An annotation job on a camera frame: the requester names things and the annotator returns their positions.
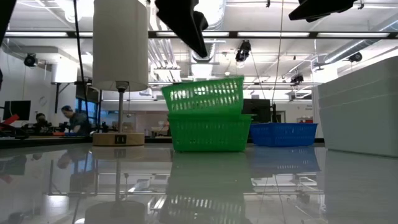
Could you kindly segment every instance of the green plastic basket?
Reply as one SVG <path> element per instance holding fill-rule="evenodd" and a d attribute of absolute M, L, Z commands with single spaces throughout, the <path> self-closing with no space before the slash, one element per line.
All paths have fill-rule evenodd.
<path fill-rule="evenodd" d="M 251 115 L 170 114 L 174 150 L 239 152 L 248 141 Z"/>
<path fill-rule="evenodd" d="M 162 93 L 171 114 L 241 114 L 243 77 L 171 85 Z"/>

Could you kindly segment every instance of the white lamp shade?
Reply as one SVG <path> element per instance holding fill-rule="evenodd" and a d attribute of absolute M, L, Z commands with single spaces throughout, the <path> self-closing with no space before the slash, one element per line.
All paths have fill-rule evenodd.
<path fill-rule="evenodd" d="M 138 0 L 95 0 L 93 86 L 116 91 L 116 81 L 130 90 L 148 88 L 147 9 Z"/>

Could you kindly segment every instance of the table surface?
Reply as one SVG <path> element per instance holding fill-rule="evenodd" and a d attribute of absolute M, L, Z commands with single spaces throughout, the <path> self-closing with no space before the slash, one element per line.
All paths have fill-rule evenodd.
<path fill-rule="evenodd" d="M 125 149 L 119 159 L 115 149 Z M 242 153 L 178 153 L 171 144 L 10 150 L 0 152 L 0 222 L 16 212 L 23 224 L 73 215 L 75 223 L 396 222 L 393 158 L 251 144 Z"/>

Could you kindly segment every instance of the man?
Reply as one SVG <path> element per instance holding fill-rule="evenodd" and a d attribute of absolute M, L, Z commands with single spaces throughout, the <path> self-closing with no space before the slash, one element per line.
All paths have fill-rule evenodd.
<path fill-rule="evenodd" d="M 73 112 L 70 106 L 64 106 L 61 108 L 61 111 L 63 115 L 69 119 L 69 129 L 78 135 L 90 135 L 91 125 L 85 114 Z"/>
<path fill-rule="evenodd" d="M 34 125 L 35 133 L 48 133 L 51 132 L 51 123 L 49 123 L 45 119 L 45 115 L 43 113 L 38 113 L 36 115 L 36 122 Z"/>

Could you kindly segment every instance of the white storage container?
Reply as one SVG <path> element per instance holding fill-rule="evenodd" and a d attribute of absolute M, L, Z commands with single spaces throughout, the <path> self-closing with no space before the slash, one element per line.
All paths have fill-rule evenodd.
<path fill-rule="evenodd" d="M 398 157 L 398 57 L 318 86 L 329 149 Z"/>

